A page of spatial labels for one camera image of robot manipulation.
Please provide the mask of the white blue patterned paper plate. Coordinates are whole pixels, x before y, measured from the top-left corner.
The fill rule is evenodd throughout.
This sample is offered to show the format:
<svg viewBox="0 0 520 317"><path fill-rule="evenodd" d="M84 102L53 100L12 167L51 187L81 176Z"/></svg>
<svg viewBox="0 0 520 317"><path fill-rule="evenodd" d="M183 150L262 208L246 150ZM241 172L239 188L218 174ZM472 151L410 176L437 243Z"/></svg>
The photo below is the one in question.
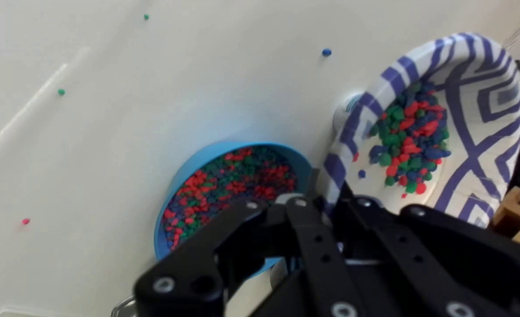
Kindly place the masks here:
<svg viewBox="0 0 520 317"><path fill-rule="evenodd" d="M377 143L368 128L410 84L433 83L447 111L449 157L424 194L403 195L386 187L382 167L368 164ZM513 56L479 33L453 33L414 47L386 67L345 107L345 118L322 162L315 192L320 209L333 213L338 195L368 195L391 213L407 204L486 227L509 187L520 151L520 70Z"/></svg>

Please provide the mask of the blue bowl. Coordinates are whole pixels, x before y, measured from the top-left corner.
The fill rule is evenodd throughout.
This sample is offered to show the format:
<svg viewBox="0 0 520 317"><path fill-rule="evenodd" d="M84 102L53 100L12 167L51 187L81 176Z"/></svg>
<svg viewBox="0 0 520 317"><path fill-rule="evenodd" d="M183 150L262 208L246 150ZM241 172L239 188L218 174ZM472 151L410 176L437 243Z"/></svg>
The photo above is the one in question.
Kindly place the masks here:
<svg viewBox="0 0 520 317"><path fill-rule="evenodd" d="M312 164L273 141L220 141L197 150L172 176L153 229L158 261L238 199L275 201L306 192Z"/></svg>

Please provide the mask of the colorful candy pile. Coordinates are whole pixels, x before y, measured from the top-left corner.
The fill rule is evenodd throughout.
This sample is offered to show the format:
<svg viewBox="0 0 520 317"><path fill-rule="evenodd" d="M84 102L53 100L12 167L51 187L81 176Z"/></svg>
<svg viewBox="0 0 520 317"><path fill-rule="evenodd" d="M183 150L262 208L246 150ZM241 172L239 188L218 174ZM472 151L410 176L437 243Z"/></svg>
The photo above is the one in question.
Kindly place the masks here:
<svg viewBox="0 0 520 317"><path fill-rule="evenodd" d="M439 104L433 83L405 88L368 128L377 143L368 164L382 167L377 176L386 187L402 187L403 195L424 194L428 181L451 155L447 150L447 111Z"/></svg>

